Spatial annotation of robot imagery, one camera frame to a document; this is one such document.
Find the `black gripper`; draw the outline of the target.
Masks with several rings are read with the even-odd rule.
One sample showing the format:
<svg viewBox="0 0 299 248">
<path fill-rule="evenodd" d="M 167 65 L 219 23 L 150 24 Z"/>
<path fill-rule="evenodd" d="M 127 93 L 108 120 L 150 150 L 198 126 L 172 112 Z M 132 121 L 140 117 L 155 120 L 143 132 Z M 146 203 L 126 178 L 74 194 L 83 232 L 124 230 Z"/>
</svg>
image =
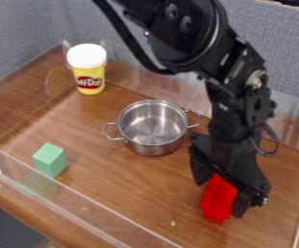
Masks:
<svg viewBox="0 0 299 248">
<path fill-rule="evenodd" d="M 208 135 L 191 133 L 191 171 L 198 186 L 218 173 L 238 189 L 232 215 L 242 218 L 251 206 L 263 206 L 272 184 L 256 163 L 251 141 L 226 143 Z"/>
</svg>

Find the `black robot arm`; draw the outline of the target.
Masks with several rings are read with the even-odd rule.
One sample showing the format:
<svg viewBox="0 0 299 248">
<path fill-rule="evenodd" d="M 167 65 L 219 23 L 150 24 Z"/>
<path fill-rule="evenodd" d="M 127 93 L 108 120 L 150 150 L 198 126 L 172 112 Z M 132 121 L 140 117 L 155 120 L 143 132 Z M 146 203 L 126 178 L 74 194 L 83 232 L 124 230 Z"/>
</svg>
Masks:
<svg viewBox="0 0 299 248">
<path fill-rule="evenodd" d="M 272 184 L 256 163 L 275 116 L 264 59 L 230 26 L 219 0 L 91 0 L 143 66 L 163 75 L 194 72 L 212 105 L 206 135 L 191 134 L 194 181 L 210 219 L 240 218 L 266 204 Z"/>
</svg>

